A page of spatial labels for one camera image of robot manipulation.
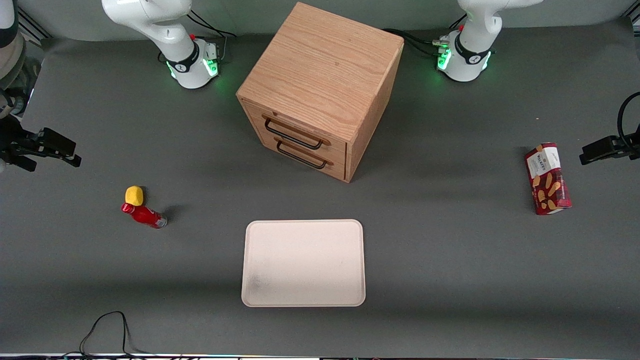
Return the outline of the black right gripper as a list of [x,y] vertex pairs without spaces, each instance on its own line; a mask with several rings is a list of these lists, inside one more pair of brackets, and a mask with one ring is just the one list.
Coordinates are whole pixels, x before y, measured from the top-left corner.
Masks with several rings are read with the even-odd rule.
[[[46,150],[38,150],[39,145]],[[30,132],[22,127],[22,123],[15,116],[5,116],[0,120],[0,158],[1,171],[8,166],[17,166],[33,173],[37,162],[25,157],[36,152],[37,157],[55,158],[66,162],[72,167],[80,167],[82,157],[75,154],[76,142],[61,135],[55,130],[44,127],[39,132]]]

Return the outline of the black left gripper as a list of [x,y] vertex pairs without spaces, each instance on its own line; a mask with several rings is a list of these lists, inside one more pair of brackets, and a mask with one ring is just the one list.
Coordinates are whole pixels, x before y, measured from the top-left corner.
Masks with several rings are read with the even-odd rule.
[[618,136],[603,137],[583,146],[579,160],[583,166],[587,166],[596,161],[626,157],[626,154],[631,161],[640,159],[639,136],[625,136],[624,141]]

